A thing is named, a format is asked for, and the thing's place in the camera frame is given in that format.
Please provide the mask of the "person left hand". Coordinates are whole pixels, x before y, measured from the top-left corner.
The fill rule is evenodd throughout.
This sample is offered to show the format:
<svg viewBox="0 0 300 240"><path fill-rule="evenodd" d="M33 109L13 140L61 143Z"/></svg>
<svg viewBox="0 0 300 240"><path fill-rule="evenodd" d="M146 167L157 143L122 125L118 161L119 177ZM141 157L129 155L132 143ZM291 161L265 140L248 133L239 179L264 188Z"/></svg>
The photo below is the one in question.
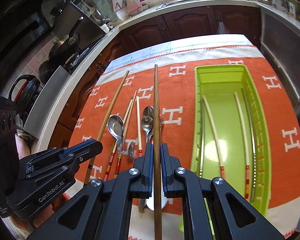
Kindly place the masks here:
<svg viewBox="0 0 300 240"><path fill-rule="evenodd" d="M34 219L33 219L33 225L35 228L42 225L48 218L50 218L54 214L53 207L50 204L47 206L41 213L39 213ZM10 217L12 223L25 231L30 231L30 227L28 222L21 220L18 216L12 215Z"/></svg>

